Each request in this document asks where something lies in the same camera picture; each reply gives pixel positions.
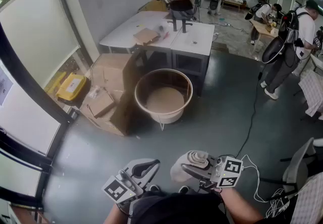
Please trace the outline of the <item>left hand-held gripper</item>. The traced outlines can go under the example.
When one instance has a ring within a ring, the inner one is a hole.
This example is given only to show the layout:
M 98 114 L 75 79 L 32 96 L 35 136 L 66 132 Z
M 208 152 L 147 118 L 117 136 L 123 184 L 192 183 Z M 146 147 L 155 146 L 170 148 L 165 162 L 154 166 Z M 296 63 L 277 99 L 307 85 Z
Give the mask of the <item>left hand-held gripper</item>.
M 102 191 L 115 204 L 129 204 L 145 192 L 146 185 L 152 181 L 160 167 L 158 159 L 135 159 L 111 176 L 103 185 Z

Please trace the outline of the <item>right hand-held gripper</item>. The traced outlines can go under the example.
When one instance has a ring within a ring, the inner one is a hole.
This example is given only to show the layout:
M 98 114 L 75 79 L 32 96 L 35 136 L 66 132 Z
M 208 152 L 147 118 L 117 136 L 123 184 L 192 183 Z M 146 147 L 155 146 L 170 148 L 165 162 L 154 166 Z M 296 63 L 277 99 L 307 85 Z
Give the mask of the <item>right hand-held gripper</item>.
M 208 157 L 207 166 L 197 167 L 182 164 L 182 170 L 200 180 L 202 190 L 215 190 L 235 187 L 243 170 L 243 161 L 231 156 Z

